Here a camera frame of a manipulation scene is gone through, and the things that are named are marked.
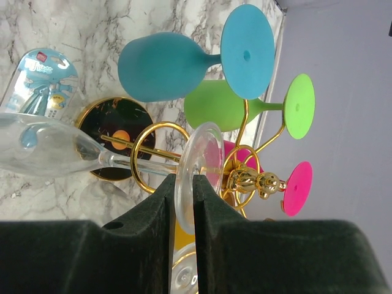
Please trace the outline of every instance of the gold rim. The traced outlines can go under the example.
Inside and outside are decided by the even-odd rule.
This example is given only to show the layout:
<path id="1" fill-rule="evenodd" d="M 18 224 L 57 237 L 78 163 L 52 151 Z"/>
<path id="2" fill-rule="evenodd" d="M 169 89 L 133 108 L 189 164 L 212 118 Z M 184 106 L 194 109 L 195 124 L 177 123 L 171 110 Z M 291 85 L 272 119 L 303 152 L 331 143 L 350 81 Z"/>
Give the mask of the gold rim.
<path id="1" fill-rule="evenodd" d="M 128 100 L 131 101 L 137 105 L 139 105 L 142 109 L 144 109 L 146 111 L 146 113 L 148 114 L 149 118 L 151 119 L 152 122 L 153 118 L 151 117 L 151 115 L 148 113 L 147 109 L 140 104 L 138 101 L 136 101 L 135 99 L 131 98 L 131 97 L 123 97 L 123 96 L 115 96 L 115 97 L 105 97 L 105 98 L 101 98 L 98 99 L 97 101 L 91 102 L 90 104 L 88 104 L 82 111 L 81 113 L 78 115 L 76 121 L 75 121 L 75 127 L 77 127 L 78 129 L 80 129 L 81 125 L 83 124 L 83 122 L 85 121 L 87 115 L 90 113 L 90 111 L 97 105 L 101 104 L 102 102 L 108 101 L 108 100 L 112 100 L 112 99 L 121 99 L 121 100 Z M 109 182 L 120 182 L 120 181 L 125 181 L 126 179 L 130 179 L 132 177 L 132 172 L 130 173 L 130 176 L 124 179 L 107 179 L 104 178 L 100 175 L 95 174 L 93 171 L 90 171 L 90 174 L 92 174 L 93 176 L 96 176 L 99 179 L 102 179 L 104 181 L 109 181 Z"/>

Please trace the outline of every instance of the wine glass stem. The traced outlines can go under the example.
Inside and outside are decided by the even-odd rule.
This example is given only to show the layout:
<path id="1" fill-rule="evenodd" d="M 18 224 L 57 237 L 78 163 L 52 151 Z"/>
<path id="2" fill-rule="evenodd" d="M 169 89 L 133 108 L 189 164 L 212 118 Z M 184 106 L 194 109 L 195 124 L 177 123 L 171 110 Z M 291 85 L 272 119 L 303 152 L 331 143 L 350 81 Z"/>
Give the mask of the wine glass stem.
<path id="1" fill-rule="evenodd" d="M 100 154 L 99 161 L 102 167 L 118 167 L 130 169 L 130 158 L 127 156 L 115 154 L 110 151 L 104 151 Z M 150 160 L 138 159 L 137 168 L 141 172 L 152 173 L 160 176 L 167 176 L 177 172 L 177 166 L 172 164 L 164 164 Z"/>
<path id="2" fill-rule="evenodd" d="M 221 55 L 220 54 L 207 54 L 207 65 L 208 67 L 214 66 L 215 64 L 221 63 Z"/>
<path id="3" fill-rule="evenodd" d="M 283 103 L 266 103 L 266 110 L 283 110 Z"/>

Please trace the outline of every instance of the gold ring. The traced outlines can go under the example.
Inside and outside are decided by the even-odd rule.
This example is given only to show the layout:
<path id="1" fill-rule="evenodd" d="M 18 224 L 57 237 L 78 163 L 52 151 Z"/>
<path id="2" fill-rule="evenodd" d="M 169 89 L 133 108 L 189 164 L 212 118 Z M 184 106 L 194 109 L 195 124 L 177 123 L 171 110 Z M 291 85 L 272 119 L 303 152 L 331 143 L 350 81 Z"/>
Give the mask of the gold ring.
<path id="1" fill-rule="evenodd" d="M 248 145 L 239 145 L 239 146 L 234 147 L 234 148 L 229 152 L 229 154 L 227 155 L 227 157 L 226 157 L 226 159 L 225 159 L 224 167 L 226 167 L 226 165 L 228 164 L 230 158 L 234 155 L 234 153 L 236 154 L 236 153 L 237 153 L 239 150 L 241 150 L 241 149 L 247 149 L 247 150 L 249 150 L 249 151 L 251 152 L 251 154 L 248 155 L 246 162 L 247 162 L 249 159 L 251 159 L 252 157 L 254 157 L 254 159 L 255 159 L 255 161 L 256 161 L 256 165 L 257 165 L 257 173 L 260 173 L 260 160 L 258 159 L 258 156 L 257 156 L 257 153 L 256 153 L 255 149 L 253 149 L 252 147 L 250 147 L 250 146 L 248 146 Z M 238 199 L 236 199 L 236 202 L 238 202 L 238 203 L 237 203 L 238 205 L 235 206 L 235 207 L 233 207 L 233 208 L 234 208 L 235 210 L 240 210 L 240 209 L 242 209 L 244 206 L 246 206 L 246 205 L 250 202 L 250 200 L 252 199 L 252 197 L 255 195 L 255 192 L 256 192 L 256 191 L 252 191 L 252 192 L 248 195 L 247 199 L 245 199 L 245 201 L 242 202 L 242 203 L 241 203 L 241 202 L 238 202 Z"/>
<path id="2" fill-rule="evenodd" d="M 134 141 L 134 147 L 132 148 L 132 151 L 130 152 L 130 163 L 129 163 L 130 171 L 132 172 L 132 175 L 134 176 L 134 179 L 135 179 L 136 183 L 138 184 L 138 186 L 150 194 L 154 193 L 155 189 L 152 187 L 149 187 L 143 181 L 141 176 L 139 175 L 139 172 L 137 170 L 137 154 L 138 154 L 139 149 L 141 147 L 141 144 L 143 143 L 145 138 L 147 138 L 147 136 L 150 133 L 154 132 L 156 129 L 160 129 L 162 127 L 170 127 L 174 130 L 177 130 L 185 137 L 185 139 L 187 141 L 189 140 L 189 134 L 186 132 L 186 130 L 183 127 L 181 127 L 173 122 L 170 122 L 170 121 L 162 121 L 162 122 L 156 122 L 155 124 L 152 124 L 152 125 L 148 126 L 147 128 L 145 128 L 139 134 L 139 136 L 136 138 L 136 140 Z"/>

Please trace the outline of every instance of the wine glass foot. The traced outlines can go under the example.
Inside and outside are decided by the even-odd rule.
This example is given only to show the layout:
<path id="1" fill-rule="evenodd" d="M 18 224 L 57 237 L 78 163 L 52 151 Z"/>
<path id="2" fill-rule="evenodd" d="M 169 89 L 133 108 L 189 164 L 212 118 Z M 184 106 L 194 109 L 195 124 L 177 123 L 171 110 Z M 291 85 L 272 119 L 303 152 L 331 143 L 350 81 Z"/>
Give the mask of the wine glass foot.
<path id="1" fill-rule="evenodd" d="M 270 84 L 275 62 L 274 35 L 256 6 L 238 6 L 227 18 L 220 42 L 225 79 L 243 99 L 256 99 Z"/>
<path id="2" fill-rule="evenodd" d="M 296 216 L 305 205 L 307 197 L 311 191 L 313 179 L 312 165 L 301 162 L 294 168 L 294 171 L 286 182 L 282 210 L 288 216 Z"/>
<path id="3" fill-rule="evenodd" d="M 283 116 L 288 133 L 302 139 L 311 128 L 315 110 L 315 94 L 311 78 L 302 73 L 288 87 Z"/>
<path id="4" fill-rule="evenodd" d="M 197 291 L 196 245 L 195 243 L 190 243 L 176 252 L 173 257 L 170 293 L 195 294 Z"/>
<path id="5" fill-rule="evenodd" d="M 207 122 L 190 136 L 178 165 L 175 211 L 178 223 L 188 234 L 195 233 L 193 210 L 194 175 L 205 175 L 218 194 L 224 164 L 224 141 L 218 126 Z"/>

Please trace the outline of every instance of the printed label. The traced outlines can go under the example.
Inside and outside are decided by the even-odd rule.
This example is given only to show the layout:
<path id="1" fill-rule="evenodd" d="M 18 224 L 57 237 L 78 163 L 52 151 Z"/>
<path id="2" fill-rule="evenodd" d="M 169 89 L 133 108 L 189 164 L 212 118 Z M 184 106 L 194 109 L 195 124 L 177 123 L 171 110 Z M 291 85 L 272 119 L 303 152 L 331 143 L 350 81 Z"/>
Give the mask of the printed label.
<path id="1" fill-rule="evenodd" d="M 66 100 L 62 95 L 53 95 L 50 100 L 54 109 L 63 109 L 66 106 Z"/>
<path id="2" fill-rule="evenodd" d="M 43 54 L 41 51 L 38 52 L 37 54 L 37 59 L 41 62 L 45 62 L 47 60 L 48 56 L 46 56 L 45 54 Z"/>
<path id="3" fill-rule="evenodd" d="M 53 68 L 50 66 L 44 66 L 43 64 L 39 63 L 36 60 L 26 58 L 24 62 L 24 67 L 29 69 L 31 72 L 43 72 L 45 74 L 50 75 L 53 71 Z"/>

